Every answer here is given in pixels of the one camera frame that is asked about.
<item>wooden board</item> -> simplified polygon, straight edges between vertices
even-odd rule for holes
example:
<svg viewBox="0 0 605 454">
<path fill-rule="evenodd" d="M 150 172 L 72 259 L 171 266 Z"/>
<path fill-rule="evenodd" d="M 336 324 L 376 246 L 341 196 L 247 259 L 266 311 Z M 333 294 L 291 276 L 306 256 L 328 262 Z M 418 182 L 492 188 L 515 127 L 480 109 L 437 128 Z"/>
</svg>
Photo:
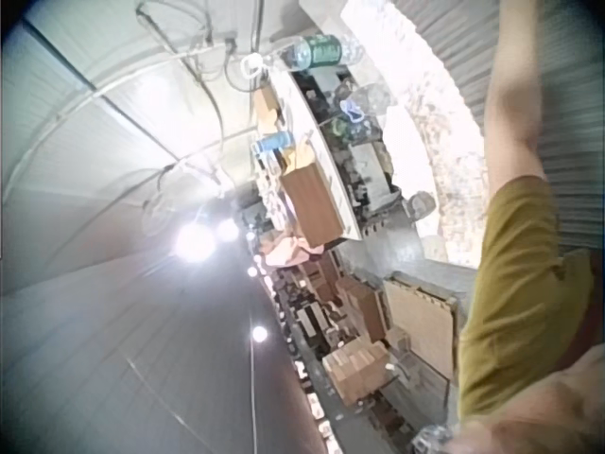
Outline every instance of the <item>wooden board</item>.
<svg viewBox="0 0 605 454">
<path fill-rule="evenodd" d="M 410 338 L 411 350 L 448 379 L 454 376 L 452 308 L 421 291 L 385 281 L 392 321 Z"/>
</svg>

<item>olive green shirt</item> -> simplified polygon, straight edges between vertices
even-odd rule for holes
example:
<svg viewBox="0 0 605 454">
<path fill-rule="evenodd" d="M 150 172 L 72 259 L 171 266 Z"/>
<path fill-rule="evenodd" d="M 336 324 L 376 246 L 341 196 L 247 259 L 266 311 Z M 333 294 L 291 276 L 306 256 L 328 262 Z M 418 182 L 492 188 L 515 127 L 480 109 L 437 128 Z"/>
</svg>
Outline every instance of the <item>olive green shirt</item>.
<svg viewBox="0 0 605 454">
<path fill-rule="evenodd" d="M 593 285 L 589 255 L 559 258 L 547 182 L 507 183 L 488 210 L 475 298 L 458 347 L 460 419 L 489 413 L 553 372 Z"/>
</svg>

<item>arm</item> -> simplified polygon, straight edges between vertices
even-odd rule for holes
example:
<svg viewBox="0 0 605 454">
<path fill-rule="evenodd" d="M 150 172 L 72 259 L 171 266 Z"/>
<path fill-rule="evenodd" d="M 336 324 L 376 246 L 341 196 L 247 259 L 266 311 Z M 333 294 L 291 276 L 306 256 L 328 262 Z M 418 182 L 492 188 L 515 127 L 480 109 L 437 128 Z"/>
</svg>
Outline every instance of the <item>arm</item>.
<svg viewBox="0 0 605 454">
<path fill-rule="evenodd" d="M 545 180 L 536 148 L 542 124 L 538 23 L 542 0 L 502 0 L 500 37 L 485 106 L 490 197 L 522 176 Z"/>
</svg>

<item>ceiling light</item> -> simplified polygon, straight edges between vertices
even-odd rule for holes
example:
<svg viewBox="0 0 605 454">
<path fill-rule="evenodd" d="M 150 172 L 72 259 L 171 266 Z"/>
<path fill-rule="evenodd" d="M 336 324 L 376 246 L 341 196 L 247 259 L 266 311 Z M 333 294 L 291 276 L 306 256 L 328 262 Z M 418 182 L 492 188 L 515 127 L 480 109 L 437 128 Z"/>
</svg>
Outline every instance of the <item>ceiling light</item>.
<svg viewBox="0 0 605 454">
<path fill-rule="evenodd" d="M 216 228 L 216 233 L 225 242 L 236 241 L 239 236 L 239 229 L 233 219 L 225 219 Z"/>
<path fill-rule="evenodd" d="M 208 258 L 215 249 L 216 243 L 210 229 L 190 223 L 182 226 L 173 252 L 186 262 L 196 263 Z"/>
<path fill-rule="evenodd" d="M 255 342 L 264 342 L 268 337 L 268 332 L 263 326 L 256 326 L 252 329 L 252 338 Z"/>
</svg>

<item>white tabletop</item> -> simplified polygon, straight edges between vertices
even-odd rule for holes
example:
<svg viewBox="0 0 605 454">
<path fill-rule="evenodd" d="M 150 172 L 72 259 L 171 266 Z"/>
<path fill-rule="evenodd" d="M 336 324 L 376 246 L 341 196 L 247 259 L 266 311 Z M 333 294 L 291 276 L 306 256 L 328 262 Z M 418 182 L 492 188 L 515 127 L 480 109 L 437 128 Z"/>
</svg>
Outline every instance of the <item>white tabletop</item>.
<svg viewBox="0 0 605 454">
<path fill-rule="evenodd" d="M 311 132 L 309 144 L 315 152 L 316 162 L 322 170 L 322 177 L 332 196 L 340 223 L 343 227 L 342 237 L 362 240 L 353 208 L 349 203 L 347 190 L 340 179 L 332 152 L 323 139 L 320 127 L 304 99 L 292 75 L 286 71 L 269 70 L 273 91 L 282 106 L 287 128 L 294 135 L 296 142 L 304 139 Z"/>
</svg>

